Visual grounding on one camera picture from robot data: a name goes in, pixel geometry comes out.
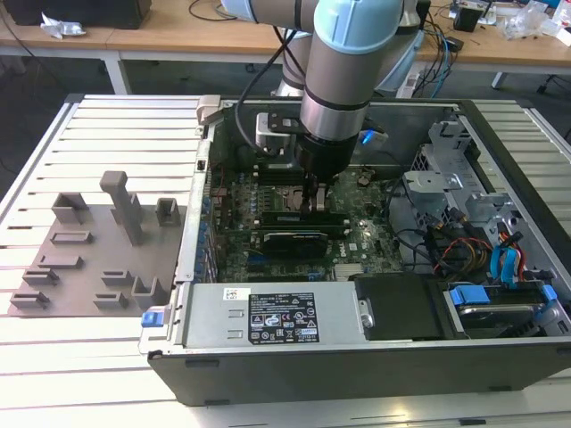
power supply label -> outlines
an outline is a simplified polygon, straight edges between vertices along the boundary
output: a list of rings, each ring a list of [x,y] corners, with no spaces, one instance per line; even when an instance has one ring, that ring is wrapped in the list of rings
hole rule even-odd
[[[253,345],[319,342],[312,292],[250,294],[248,340]]]

barcode sticker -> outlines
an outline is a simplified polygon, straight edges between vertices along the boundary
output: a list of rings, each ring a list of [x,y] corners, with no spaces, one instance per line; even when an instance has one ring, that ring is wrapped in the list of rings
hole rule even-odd
[[[223,300],[248,300],[250,288],[225,288]]]

plastic bag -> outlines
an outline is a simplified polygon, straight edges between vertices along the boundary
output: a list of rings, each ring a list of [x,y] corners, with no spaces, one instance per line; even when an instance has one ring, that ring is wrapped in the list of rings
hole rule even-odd
[[[63,39],[63,36],[83,36],[86,32],[81,28],[79,22],[66,22],[53,20],[42,13],[44,23],[40,28],[52,37]]]
[[[503,34],[508,39],[540,36],[542,23],[549,19],[544,12],[545,4],[531,0],[516,16],[505,20]]]
[[[553,22],[561,27],[571,27],[571,0],[561,0],[553,13]]]

white crumpled paper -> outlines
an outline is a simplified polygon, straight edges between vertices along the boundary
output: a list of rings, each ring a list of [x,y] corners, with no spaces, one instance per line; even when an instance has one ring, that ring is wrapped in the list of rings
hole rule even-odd
[[[42,13],[44,23],[40,28],[52,37],[63,39],[63,36],[83,36],[86,32],[79,22],[65,22],[53,20]]]

open computer chassis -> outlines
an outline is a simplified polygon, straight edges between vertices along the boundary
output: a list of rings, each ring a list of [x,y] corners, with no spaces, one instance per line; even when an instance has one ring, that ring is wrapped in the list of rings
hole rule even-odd
[[[144,318],[179,401],[511,391],[571,367],[569,235],[489,123],[525,121],[516,104],[373,103],[388,138],[358,143],[308,217],[288,144],[256,159],[233,105],[199,103],[175,286]],[[299,107],[252,101],[244,123]]]

